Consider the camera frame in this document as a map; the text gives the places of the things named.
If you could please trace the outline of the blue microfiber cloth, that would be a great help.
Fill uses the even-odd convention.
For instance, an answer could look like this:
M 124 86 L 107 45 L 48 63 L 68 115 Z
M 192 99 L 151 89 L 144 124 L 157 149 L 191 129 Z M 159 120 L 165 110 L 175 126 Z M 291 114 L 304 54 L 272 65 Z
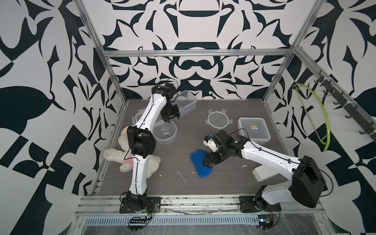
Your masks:
M 195 166 L 195 169 L 200 178 L 208 177 L 212 173 L 212 169 L 203 165 L 204 157 L 208 152 L 203 150 L 196 150 L 191 154 L 191 161 Z

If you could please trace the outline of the tall rectangular clear lunch box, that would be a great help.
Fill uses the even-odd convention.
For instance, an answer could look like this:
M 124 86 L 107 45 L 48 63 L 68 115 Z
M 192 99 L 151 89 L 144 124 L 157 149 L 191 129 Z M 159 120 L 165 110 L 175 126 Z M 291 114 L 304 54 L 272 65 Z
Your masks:
M 180 117 L 187 115 L 196 108 L 197 98 L 191 91 L 178 92 L 177 99 L 173 102 L 173 105 L 177 105 L 180 113 Z

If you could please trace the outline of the round clear lunch box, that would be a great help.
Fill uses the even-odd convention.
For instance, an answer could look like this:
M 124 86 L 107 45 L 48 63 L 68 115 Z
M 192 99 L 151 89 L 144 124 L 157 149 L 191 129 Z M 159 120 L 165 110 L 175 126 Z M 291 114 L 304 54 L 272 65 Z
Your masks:
M 177 137 L 177 126 L 173 121 L 158 121 L 154 124 L 153 136 L 157 143 L 170 145 Z

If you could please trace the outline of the round clear lunch box lid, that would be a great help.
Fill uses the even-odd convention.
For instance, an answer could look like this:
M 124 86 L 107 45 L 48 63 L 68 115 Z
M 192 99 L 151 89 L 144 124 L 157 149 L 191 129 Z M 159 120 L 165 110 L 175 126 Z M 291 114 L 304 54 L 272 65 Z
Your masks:
M 220 111 L 212 109 L 208 110 L 208 116 L 205 119 L 205 123 L 217 130 L 223 130 L 228 125 L 233 123 L 233 119 L 227 116 L 227 110 L 221 109 Z

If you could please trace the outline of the square clear lunch box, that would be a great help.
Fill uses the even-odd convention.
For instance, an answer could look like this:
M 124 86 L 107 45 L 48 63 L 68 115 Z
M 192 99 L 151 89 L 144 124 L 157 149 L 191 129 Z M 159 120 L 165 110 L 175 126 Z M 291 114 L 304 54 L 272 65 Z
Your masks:
M 238 119 L 238 134 L 248 137 L 260 145 L 265 145 L 271 139 L 266 122 L 260 117 L 240 117 Z

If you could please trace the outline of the clear rectangular lunch box lid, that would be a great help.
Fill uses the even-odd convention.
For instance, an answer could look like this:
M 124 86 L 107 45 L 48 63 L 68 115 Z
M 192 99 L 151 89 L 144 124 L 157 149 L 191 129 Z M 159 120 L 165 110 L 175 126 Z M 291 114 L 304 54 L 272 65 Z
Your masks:
M 140 118 L 144 114 L 145 110 L 146 110 L 145 108 L 139 109 L 138 112 L 137 112 L 137 114 L 135 114 L 134 116 L 132 116 L 131 120 L 132 120 L 132 124 L 133 125 L 135 125 L 140 120 Z

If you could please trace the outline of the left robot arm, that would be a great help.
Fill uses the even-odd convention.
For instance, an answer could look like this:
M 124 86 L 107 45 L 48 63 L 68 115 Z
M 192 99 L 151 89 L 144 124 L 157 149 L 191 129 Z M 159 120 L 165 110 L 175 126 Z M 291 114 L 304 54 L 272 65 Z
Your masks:
M 171 102 L 175 94 L 176 88 L 172 83 L 155 85 L 151 89 L 151 99 L 144 114 L 135 125 L 127 128 L 127 138 L 130 153 L 133 155 L 134 167 L 126 199 L 141 208 L 144 208 L 147 202 L 147 165 L 156 148 L 156 140 L 153 136 L 154 124 L 158 117 L 161 117 L 164 122 L 180 118 L 177 105 L 173 105 Z

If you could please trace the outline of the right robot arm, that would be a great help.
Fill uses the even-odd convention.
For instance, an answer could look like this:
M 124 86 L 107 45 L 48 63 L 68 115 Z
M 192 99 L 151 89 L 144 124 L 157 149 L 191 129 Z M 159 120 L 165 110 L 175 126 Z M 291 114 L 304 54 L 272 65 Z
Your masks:
M 240 209 L 245 212 L 271 211 L 274 206 L 285 202 L 298 202 L 308 208 L 315 208 L 326 187 L 316 162 L 309 156 L 299 159 L 265 148 L 248 137 L 238 135 L 233 138 L 224 130 L 216 135 L 208 135 L 204 145 L 211 149 L 203 160 L 203 166 L 213 166 L 229 157 L 257 162 L 277 172 L 287 179 L 277 185 L 264 185 L 251 199 L 242 202 Z

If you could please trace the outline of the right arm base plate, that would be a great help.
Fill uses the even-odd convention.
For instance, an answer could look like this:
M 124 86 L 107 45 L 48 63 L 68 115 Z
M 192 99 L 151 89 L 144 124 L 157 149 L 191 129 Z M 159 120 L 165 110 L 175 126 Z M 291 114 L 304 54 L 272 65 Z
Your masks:
M 280 212 L 282 209 L 279 203 L 270 205 L 259 196 L 239 196 L 239 201 L 243 213 Z

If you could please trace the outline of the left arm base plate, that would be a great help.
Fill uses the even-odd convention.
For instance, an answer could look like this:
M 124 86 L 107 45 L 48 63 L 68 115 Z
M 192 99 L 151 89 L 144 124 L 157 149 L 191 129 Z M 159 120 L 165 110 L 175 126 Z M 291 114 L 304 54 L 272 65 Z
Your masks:
M 119 213 L 155 212 L 161 208 L 161 197 L 123 198 Z

